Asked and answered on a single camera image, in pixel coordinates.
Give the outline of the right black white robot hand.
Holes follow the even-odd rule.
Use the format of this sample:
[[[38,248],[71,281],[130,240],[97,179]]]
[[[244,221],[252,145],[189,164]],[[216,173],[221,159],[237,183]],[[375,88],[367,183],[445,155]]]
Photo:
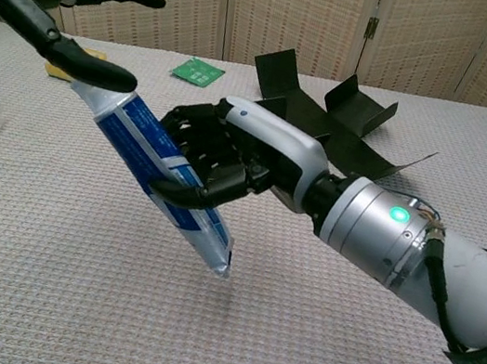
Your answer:
[[[322,143],[254,101],[179,106],[162,120],[201,186],[153,180],[151,190],[185,209],[215,208],[271,190],[297,214],[321,211],[318,181],[329,175]]]

